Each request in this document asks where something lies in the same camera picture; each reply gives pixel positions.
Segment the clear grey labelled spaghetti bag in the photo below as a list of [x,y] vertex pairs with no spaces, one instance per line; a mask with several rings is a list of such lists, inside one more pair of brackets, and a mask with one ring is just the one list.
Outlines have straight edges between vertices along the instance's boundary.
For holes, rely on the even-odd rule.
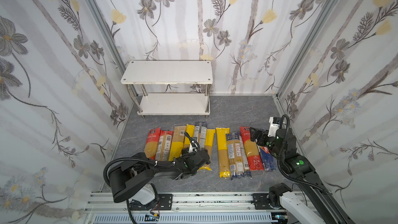
[[206,134],[207,122],[196,122],[194,128],[194,137],[197,138],[200,150],[204,150],[205,148]]

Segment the yellow band spaghetti bag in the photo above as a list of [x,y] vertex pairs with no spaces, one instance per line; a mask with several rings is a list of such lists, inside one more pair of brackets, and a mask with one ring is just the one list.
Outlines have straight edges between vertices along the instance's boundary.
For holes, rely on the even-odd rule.
[[179,125],[174,128],[171,149],[169,154],[169,161],[173,161],[174,158],[181,156],[181,151],[184,148],[185,131],[186,125]]

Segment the yellow spaghetti bag barcode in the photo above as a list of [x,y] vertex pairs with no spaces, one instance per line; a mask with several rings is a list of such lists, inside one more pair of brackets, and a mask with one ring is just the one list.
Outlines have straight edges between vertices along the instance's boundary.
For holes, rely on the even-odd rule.
[[[205,138],[205,144],[204,144],[204,149],[207,150],[207,153],[209,155],[209,159],[211,159],[212,155],[212,147],[214,143],[214,136],[215,136],[216,130],[215,129],[207,129],[206,132],[206,138]],[[207,170],[211,171],[211,167],[209,164],[204,164],[200,170]]]

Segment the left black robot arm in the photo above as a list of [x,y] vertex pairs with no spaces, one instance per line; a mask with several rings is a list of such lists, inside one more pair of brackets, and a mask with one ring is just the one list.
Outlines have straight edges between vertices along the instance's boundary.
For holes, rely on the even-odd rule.
[[194,176],[204,165],[210,164],[207,150],[187,152],[172,161],[149,159],[139,152],[109,162],[103,171],[104,181],[111,188],[115,203],[127,202],[139,210],[151,209],[160,202],[159,194],[151,180],[164,177],[172,180]]

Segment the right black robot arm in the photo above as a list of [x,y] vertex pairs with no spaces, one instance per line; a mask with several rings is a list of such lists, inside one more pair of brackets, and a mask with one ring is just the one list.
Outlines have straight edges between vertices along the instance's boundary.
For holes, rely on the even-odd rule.
[[302,224],[354,223],[327,190],[315,167],[297,152],[296,137],[291,130],[279,128],[274,136],[269,136],[268,131],[255,128],[249,130],[250,140],[268,149],[269,154],[276,159],[280,173],[298,185],[316,211],[298,203],[292,189],[284,183],[269,189],[268,202],[271,206],[286,209]]

